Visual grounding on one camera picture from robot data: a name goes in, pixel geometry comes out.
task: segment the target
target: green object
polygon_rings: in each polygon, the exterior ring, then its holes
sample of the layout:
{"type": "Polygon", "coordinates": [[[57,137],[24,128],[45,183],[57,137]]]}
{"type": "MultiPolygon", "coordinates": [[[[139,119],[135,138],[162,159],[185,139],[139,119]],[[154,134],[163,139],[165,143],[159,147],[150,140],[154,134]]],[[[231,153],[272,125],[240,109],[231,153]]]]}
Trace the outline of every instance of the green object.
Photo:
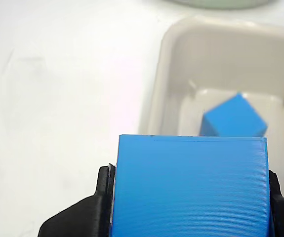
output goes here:
{"type": "Polygon", "coordinates": [[[203,8],[239,9],[263,5],[270,0],[177,0],[177,2],[203,8]]]}

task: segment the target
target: large blue cube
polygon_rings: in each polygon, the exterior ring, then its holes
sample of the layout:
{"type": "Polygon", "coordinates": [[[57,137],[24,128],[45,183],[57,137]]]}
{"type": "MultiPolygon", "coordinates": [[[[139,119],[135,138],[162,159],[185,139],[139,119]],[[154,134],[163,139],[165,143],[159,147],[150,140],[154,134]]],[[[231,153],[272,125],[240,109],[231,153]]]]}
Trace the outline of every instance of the large blue cube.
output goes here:
{"type": "Polygon", "coordinates": [[[266,138],[120,136],[111,237],[268,237],[266,138]]]}
{"type": "Polygon", "coordinates": [[[200,136],[262,137],[266,122],[238,93],[203,115],[200,136]]]}

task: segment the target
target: white container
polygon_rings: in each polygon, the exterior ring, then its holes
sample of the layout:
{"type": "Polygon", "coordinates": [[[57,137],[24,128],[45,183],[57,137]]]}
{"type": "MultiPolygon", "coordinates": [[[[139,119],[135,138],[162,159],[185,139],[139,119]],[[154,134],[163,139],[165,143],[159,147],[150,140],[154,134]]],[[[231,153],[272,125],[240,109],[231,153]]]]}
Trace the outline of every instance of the white container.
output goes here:
{"type": "Polygon", "coordinates": [[[238,9],[266,4],[270,0],[176,0],[180,3],[204,8],[238,9]]]}
{"type": "Polygon", "coordinates": [[[269,168],[284,195],[284,29],[194,17],[162,40],[147,134],[199,133],[203,112],[238,91],[268,123],[269,168]]]}

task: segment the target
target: small blue cube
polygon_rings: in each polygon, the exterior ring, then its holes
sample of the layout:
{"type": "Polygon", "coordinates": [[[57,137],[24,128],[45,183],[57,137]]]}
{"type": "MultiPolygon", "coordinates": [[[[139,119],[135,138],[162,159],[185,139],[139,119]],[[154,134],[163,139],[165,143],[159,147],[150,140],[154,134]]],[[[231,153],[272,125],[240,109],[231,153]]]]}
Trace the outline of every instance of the small blue cube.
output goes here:
{"type": "Polygon", "coordinates": [[[267,124],[238,93],[203,115],[200,136],[262,137],[267,124]]]}

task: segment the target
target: cube face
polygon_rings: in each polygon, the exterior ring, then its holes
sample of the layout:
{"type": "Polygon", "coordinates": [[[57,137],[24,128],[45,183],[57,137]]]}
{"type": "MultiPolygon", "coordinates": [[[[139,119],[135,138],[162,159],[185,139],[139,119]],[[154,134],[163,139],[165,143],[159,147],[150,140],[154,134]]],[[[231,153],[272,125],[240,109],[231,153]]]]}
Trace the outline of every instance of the cube face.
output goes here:
{"type": "Polygon", "coordinates": [[[112,237],[266,237],[266,138],[120,137],[112,237]]]}
{"type": "Polygon", "coordinates": [[[203,115],[200,136],[262,137],[267,125],[241,94],[203,115]]]}

